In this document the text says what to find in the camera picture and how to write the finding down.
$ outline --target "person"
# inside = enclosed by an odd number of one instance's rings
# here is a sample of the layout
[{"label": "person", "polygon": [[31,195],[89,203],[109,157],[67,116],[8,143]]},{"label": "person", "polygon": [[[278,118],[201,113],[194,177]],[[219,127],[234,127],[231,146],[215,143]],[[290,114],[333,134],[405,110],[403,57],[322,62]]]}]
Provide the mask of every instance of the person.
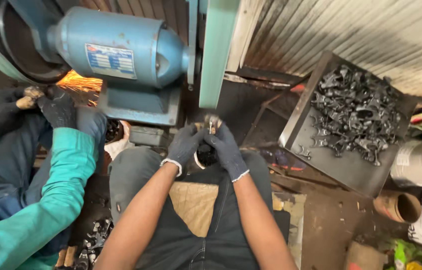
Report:
[{"label": "person", "polygon": [[[81,211],[106,117],[75,108],[57,87],[36,101],[40,110],[20,110],[23,91],[0,90],[0,269],[51,269]],[[51,151],[34,174],[38,143]]]},{"label": "person", "polygon": [[[183,181],[217,184],[219,190],[208,234],[198,237],[168,193],[203,140],[216,149],[219,164]],[[94,269],[297,269],[273,218],[266,162],[255,152],[241,153],[225,124],[215,136],[195,125],[180,129],[161,159],[137,147],[109,165],[116,225]]]}]

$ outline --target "sparks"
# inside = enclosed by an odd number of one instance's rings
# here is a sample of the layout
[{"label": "sparks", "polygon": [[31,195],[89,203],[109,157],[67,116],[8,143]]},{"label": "sparks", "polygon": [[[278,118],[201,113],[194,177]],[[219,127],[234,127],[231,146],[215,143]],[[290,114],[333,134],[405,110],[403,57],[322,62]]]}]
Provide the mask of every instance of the sparks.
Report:
[{"label": "sparks", "polygon": [[77,74],[76,71],[71,70],[64,76],[56,85],[61,88],[69,88],[73,91],[94,91],[99,92],[101,91],[101,85],[103,84],[103,80],[98,78],[85,78],[81,75]]}]

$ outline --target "work glove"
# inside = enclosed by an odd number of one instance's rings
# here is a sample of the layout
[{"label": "work glove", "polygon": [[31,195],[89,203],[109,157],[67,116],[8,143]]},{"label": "work glove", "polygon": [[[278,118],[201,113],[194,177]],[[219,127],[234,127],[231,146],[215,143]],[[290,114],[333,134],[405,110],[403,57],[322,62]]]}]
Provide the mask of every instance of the work glove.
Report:
[{"label": "work glove", "polygon": [[228,171],[231,182],[238,181],[249,173],[234,136],[225,123],[221,124],[216,135],[206,133],[204,140],[216,149],[219,163]]},{"label": "work glove", "polygon": [[16,101],[24,95],[24,88],[0,90],[0,136],[22,125],[23,115]]},{"label": "work glove", "polygon": [[76,108],[71,96],[63,89],[53,86],[48,89],[46,96],[38,98],[36,102],[53,128],[76,129]]},{"label": "work glove", "polygon": [[183,166],[198,150],[198,145],[202,142],[206,133],[206,129],[199,132],[197,130],[195,124],[181,128],[168,148],[168,156],[161,162],[161,166],[166,162],[176,164],[179,168],[177,177],[183,173]]}]

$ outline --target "machine base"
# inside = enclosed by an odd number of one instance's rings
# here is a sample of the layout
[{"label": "machine base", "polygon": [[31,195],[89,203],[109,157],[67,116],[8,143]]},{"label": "machine base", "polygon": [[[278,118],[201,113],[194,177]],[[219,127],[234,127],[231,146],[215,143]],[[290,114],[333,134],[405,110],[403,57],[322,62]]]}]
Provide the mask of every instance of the machine base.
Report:
[{"label": "machine base", "polygon": [[181,85],[178,84],[155,89],[104,81],[98,108],[109,118],[174,126],[178,121],[180,100]]}]

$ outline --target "metal tray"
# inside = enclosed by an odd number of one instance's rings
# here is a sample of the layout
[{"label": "metal tray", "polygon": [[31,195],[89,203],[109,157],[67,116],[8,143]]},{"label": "metal tray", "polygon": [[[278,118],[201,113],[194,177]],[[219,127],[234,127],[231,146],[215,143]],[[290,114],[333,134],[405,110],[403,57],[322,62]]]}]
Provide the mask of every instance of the metal tray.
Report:
[{"label": "metal tray", "polygon": [[[311,126],[314,123],[311,115],[321,115],[320,112],[311,107],[314,91],[323,75],[343,64],[354,70],[367,72],[330,51],[323,52],[296,108],[280,135],[279,145],[291,151],[305,163],[335,179],[344,187],[365,196],[375,198],[381,192],[384,182],[389,175],[392,163],[399,149],[398,145],[390,145],[386,151],[379,154],[379,159],[382,163],[381,166],[374,166],[372,163],[363,160],[358,151],[345,151],[342,157],[337,158],[334,156],[334,152],[326,147],[310,148],[314,144],[311,136],[317,132],[316,128]],[[401,118],[399,130],[396,135],[404,137],[412,112],[416,107],[416,101],[411,96],[404,95],[401,92],[399,93],[401,97],[397,106],[404,117]],[[298,155],[301,152],[300,144],[311,151],[310,160]]]}]

